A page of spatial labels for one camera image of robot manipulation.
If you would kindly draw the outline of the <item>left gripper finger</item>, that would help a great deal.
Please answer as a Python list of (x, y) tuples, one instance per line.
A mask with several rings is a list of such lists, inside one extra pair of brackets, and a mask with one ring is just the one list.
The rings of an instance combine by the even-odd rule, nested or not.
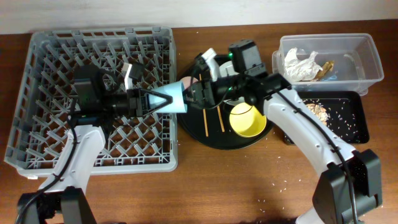
[(158, 112), (162, 108), (173, 103), (171, 96), (161, 97), (161, 96), (147, 96), (146, 102), (143, 106), (143, 114), (152, 114)]
[(169, 95), (166, 95), (164, 93), (159, 93), (153, 90), (147, 90), (147, 89), (143, 89), (143, 88), (138, 88), (137, 91), (142, 95), (142, 96), (147, 96), (149, 97), (150, 95), (152, 96), (157, 96), (160, 97), (162, 99), (165, 99), (166, 101), (173, 101), (172, 97)]

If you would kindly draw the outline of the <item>blue plastic cup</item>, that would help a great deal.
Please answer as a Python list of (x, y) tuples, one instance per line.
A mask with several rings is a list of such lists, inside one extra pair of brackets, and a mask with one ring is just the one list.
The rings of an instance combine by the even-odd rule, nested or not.
[[(183, 102), (183, 91), (185, 90), (183, 82), (170, 83), (162, 87), (154, 89), (154, 92), (161, 93), (172, 97), (172, 103), (155, 111), (155, 113), (186, 113), (187, 105)], [(167, 102), (166, 99), (149, 95), (150, 108), (161, 105)]]

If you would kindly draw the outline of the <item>pink plastic cup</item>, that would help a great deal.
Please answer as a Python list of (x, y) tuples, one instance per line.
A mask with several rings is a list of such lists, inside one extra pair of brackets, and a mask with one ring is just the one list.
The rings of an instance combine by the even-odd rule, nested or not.
[(198, 80), (196, 78), (193, 78), (193, 80), (192, 80), (191, 77), (183, 77), (180, 79), (180, 81), (183, 83), (183, 87), (186, 90), (190, 87), (191, 84), (194, 84)]

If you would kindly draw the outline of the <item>grey round plate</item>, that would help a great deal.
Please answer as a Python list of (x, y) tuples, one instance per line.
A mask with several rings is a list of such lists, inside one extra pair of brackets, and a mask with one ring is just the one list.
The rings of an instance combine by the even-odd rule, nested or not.
[[(227, 61), (227, 62), (223, 63), (222, 65), (220, 65), (219, 70), (220, 70), (221, 78), (235, 76), (235, 75), (239, 74), (238, 72), (236, 72), (234, 70), (232, 61)], [(240, 97), (237, 100), (224, 100), (224, 102), (228, 105), (236, 106), (240, 103), (244, 103), (244, 98)]]

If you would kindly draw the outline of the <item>yellow plastic bowl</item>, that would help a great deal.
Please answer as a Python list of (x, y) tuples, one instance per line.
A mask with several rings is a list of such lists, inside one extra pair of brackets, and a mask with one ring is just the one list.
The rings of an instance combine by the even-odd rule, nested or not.
[(254, 106), (240, 103), (229, 114), (229, 123), (233, 131), (243, 138), (257, 136), (265, 130), (267, 118)]

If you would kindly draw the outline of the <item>white paper napkin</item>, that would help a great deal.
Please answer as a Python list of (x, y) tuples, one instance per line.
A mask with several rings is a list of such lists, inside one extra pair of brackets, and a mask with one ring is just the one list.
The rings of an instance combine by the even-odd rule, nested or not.
[(313, 80), (318, 72), (323, 70), (322, 67), (315, 62), (315, 57), (318, 55), (318, 52), (313, 51), (309, 58), (299, 60), (297, 51), (297, 48), (292, 48), (287, 52), (284, 59), (283, 77), (291, 83)]

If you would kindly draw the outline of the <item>food scraps with rice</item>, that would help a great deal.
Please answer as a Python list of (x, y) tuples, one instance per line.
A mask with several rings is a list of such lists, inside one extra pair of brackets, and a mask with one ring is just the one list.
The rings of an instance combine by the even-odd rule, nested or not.
[(358, 134), (356, 115), (347, 99), (305, 99), (305, 106), (331, 131), (341, 138)]

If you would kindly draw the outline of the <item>brown snack wrapper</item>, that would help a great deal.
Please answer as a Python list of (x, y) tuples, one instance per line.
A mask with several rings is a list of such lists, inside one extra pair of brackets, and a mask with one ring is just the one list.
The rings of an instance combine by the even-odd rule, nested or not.
[(335, 61), (334, 60), (330, 60), (327, 61), (323, 66), (322, 69), (318, 71), (318, 73), (316, 74), (315, 78), (312, 80), (313, 82), (317, 82), (320, 81), (322, 78), (324, 78), (326, 76), (326, 74), (328, 72), (332, 72), (333, 71), (333, 67), (334, 67)]

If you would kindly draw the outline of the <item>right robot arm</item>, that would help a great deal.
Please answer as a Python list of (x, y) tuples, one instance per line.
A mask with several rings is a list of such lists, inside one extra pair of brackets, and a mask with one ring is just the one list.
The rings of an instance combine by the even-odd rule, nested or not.
[(221, 76), (217, 54), (195, 57), (191, 76), (210, 77), (185, 90), (188, 105), (212, 110), (224, 100), (243, 97), (288, 135), (319, 175), (313, 207), (296, 223), (359, 223), (359, 217), (382, 205), (381, 162), (370, 149), (357, 151), (325, 126), (279, 73), (268, 74), (253, 40), (229, 46), (234, 75)]

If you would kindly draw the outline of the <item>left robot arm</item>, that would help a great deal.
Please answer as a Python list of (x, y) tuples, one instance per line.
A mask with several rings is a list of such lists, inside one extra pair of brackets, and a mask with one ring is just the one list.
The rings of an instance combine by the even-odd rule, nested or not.
[(95, 223), (85, 196), (93, 164), (103, 150), (118, 116), (142, 117), (171, 105), (172, 95), (159, 90), (131, 88), (143, 74), (141, 63), (127, 64), (126, 91), (107, 90), (104, 75), (113, 73), (84, 65), (73, 73), (77, 98), (73, 99), (67, 124), (67, 143), (53, 172), (35, 193), (22, 194), (16, 223), (46, 223), (61, 213), (64, 223)]

